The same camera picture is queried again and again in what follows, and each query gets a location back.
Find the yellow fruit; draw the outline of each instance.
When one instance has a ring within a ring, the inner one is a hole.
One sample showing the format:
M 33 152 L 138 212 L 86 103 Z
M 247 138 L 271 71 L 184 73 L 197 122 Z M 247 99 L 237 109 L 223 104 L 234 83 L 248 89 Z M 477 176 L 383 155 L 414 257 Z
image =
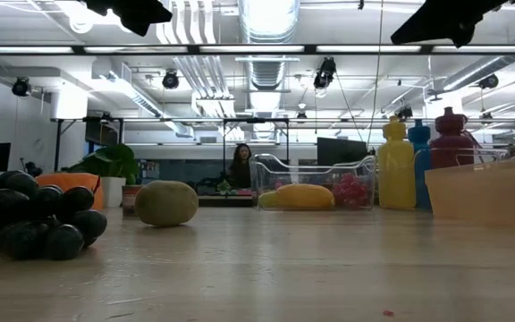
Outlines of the yellow fruit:
M 296 183 L 281 186 L 277 192 L 277 202 L 281 208 L 328 209 L 333 208 L 333 194 L 315 184 Z
M 260 207 L 263 208 L 276 208 L 277 207 L 277 193 L 270 191 L 259 196 L 257 201 Z

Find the red bottle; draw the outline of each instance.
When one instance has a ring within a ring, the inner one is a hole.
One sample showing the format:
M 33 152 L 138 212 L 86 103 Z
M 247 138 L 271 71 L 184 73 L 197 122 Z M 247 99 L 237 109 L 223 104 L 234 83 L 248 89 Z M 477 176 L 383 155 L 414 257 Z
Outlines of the red bottle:
M 433 169 L 474 164 L 472 148 L 474 141 L 463 134 L 467 118 L 455 114 L 452 107 L 444 109 L 444 115 L 435 120 L 435 128 L 440 138 L 430 142 L 430 158 Z

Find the flower pot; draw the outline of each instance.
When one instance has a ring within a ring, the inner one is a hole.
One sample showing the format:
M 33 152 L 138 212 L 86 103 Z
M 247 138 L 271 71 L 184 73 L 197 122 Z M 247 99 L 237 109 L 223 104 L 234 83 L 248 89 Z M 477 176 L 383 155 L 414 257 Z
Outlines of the flower pot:
M 105 196 L 105 207 L 119 207 L 122 203 L 122 187 L 126 183 L 125 178 L 101 177 L 101 185 Z

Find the person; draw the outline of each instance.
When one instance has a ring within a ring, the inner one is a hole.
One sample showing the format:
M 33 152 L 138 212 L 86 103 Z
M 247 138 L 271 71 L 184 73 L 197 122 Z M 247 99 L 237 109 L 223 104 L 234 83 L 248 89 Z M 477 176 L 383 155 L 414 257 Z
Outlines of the person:
M 251 150 L 245 143 L 238 144 L 233 152 L 233 162 L 230 165 L 230 177 L 233 186 L 240 189 L 251 187 L 251 176 L 249 175 L 249 158 Z

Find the wooden table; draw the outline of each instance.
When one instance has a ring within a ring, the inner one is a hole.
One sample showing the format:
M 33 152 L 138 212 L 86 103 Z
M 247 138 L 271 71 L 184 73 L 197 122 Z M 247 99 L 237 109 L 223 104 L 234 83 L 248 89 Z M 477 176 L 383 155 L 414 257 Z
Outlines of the wooden table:
M 75 260 L 0 255 L 0 322 L 515 321 L 512 231 L 379 209 L 108 217 Z

